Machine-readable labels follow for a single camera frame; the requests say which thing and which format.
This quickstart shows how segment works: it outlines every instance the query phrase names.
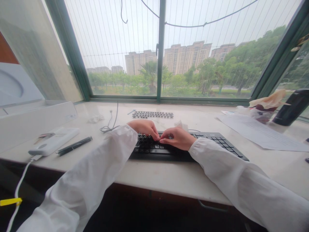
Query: pen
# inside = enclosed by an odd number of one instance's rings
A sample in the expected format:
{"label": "pen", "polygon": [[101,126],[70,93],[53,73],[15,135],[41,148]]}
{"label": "pen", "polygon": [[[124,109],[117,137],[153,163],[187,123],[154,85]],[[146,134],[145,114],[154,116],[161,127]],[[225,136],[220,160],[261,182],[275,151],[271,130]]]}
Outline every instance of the pen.
{"label": "pen", "polygon": [[78,141],[78,142],[73,143],[73,144],[71,144],[71,145],[69,145],[69,146],[67,146],[67,147],[65,147],[65,148],[63,148],[63,149],[60,149],[60,150],[57,151],[56,153],[59,154],[59,156],[63,156],[63,155],[65,155],[66,153],[69,153],[70,151],[73,151],[74,149],[76,149],[76,148],[78,148],[78,147],[84,145],[85,143],[90,142],[91,140],[92,140],[92,137],[91,137],[91,136],[90,136],[90,137],[87,137],[87,138],[85,138],[85,139],[83,139],[83,140],[81,140],[81,141]]}

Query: white shirt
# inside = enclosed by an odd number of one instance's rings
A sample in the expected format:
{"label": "white shirt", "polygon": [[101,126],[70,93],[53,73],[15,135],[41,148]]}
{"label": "white shirt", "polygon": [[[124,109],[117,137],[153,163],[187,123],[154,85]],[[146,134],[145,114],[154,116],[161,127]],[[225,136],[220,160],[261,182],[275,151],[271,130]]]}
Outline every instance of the white shirt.
{"label": "white shirt", "polygon": [[[137,133],[128,125],[110,132],[47,190],[43,203],[18,232],[83,231],[136,143]],[[309,231],[309,201],[272,181],[258,166],[204,138],[196,140],[189,153],[251,220],[269,231]]]}

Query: white power bank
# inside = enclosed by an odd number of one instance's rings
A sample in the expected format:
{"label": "white power bank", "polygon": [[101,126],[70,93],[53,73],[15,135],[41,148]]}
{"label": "white power bank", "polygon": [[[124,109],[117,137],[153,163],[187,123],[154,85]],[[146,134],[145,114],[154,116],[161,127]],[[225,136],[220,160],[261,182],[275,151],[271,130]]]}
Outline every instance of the white power bank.
{"label": "white power bank", "polygon": [[60,128],[55,135],[28,151],[30,155],[48,156],[80,132],[79,128]]}

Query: desk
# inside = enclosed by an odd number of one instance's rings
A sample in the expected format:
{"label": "desk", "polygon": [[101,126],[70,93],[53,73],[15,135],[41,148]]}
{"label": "desk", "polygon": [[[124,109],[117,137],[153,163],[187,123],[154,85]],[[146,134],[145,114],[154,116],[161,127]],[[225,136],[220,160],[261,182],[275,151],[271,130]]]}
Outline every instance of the desk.
{"label": "desk", "polygon": [[[113,111],[113,120],[110,127],[114,124],[117,103],[84,102],[75,105],[75,107],[79,117],[66,123],[64,126],[78,127],[80,128],[80,133],[67,144],[63,145],[63,147],[88,136],[92,136],[93,141],[62,157],[58,157],[55,153],[48,157],[42,157],[34,162],[33,165],[63,172],[71,169],[89,150],[100,144],[106,136],[99,129],[108,124],[110,110]],[[304,160],[309,157],[309,153],[264,150],[216,118],[217,115],[222,114],[221,110],[234,111],[235,107],[119,103],[116,125],[122,125],[131,121],[132,114],[127,114],[133,109],[139,111],[173,112],[173,119],[148,118],[154,121],[157,130],[160,131],[174,127],[174,123],[181,119],[183,123],[188,124],[189,129],[221,133],[245,154],[252,163],[258,165],[270,178],[309,200],[309,164]],[[102,114],[105,120],[99,121],[96,124],[87,123],[93,114],[98,113]],[[296,121],[290,127],[284,127],[274,123],[270,123],[269,126],[280,133],[298,141],[303,141],[304,143],[306,143],[305,139],[309,137],[309,125],[303,122]],[[30,159],[28,150],[33,146],[35,141],[36,138],[33,138],[1,153],[0,159],[27,163]],[[115,182],[231,205],[231,202],[221,193],[215,184],[205,176],[202,168],[197,163],[128,160]]]}

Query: thermos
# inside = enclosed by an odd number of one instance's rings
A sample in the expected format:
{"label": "thermos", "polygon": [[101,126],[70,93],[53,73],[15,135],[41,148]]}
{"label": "thermos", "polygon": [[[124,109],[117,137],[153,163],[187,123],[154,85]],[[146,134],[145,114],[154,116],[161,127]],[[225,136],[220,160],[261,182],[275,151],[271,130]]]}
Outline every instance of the thermos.
{"label": "thermos", "polygon": [[289,97],[273,119],[274,123],[289,126],[309,105],[309,89],[298,89]]}

